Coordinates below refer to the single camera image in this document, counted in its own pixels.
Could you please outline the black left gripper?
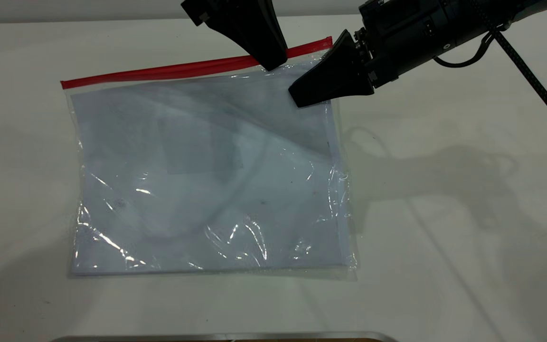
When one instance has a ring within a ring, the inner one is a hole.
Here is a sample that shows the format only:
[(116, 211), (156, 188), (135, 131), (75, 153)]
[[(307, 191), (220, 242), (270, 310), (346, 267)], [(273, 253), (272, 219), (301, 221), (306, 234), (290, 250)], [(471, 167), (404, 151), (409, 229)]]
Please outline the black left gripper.
[(181, 7), (196, 26), (221, 18), (219, 32), (267, 71), (286, 63), (286, 40), (269, 0), (183, 0)]

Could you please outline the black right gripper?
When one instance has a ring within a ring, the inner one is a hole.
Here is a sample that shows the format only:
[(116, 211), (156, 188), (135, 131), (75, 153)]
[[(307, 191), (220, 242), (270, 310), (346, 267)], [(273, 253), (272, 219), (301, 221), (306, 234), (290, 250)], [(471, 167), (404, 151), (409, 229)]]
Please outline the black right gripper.
[(357, 39), (371, 59), (364, 66), (362, 50), (344, 30), (321, 61), (289, 87), (296, 106), (373, 95), (374, 87), (486, 31), (466, 0), (369, 0), (359, 12), (363, 29)]

